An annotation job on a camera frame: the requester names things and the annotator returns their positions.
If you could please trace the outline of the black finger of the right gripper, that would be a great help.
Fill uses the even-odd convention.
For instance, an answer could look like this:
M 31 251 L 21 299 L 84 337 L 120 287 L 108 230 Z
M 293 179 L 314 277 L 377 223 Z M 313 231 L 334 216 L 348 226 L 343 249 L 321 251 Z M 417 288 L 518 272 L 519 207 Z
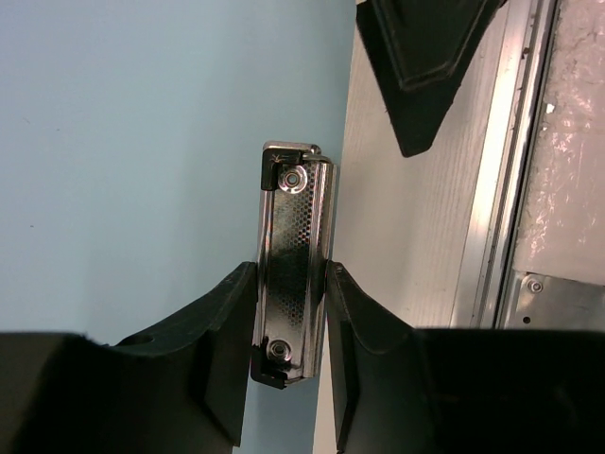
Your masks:
M 356 25 L 399 150 L 428 151 L 499 0 L 372 0 Z

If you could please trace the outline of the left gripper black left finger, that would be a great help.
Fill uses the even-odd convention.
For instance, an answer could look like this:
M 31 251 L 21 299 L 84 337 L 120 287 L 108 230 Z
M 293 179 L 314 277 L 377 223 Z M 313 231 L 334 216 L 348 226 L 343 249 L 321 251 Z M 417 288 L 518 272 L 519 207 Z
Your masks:
M 256 308 L 256 266 L 243 262 L 208 293 L 113 347 L 123 447 L 235 447 Z

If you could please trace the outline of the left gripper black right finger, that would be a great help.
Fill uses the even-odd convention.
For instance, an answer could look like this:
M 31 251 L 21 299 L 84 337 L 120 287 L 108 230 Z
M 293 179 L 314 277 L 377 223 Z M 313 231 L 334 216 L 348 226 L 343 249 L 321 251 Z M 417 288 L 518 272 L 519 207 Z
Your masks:
M 413 329 L 338 262 L 328 266 L 326 290 L 337 451 L 423 453 L 425 390 Z

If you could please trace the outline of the blue clipboard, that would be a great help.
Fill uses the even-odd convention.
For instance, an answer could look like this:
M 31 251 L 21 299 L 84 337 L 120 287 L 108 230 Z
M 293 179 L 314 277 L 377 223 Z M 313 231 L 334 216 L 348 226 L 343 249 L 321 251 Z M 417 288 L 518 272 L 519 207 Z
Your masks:
M 1 449 L 309 453 L 319 382 L 251 337 L 241 443 L 123 447 L 113 347 L 208 293 L 338 161 L 352 1 L 1 5 Z

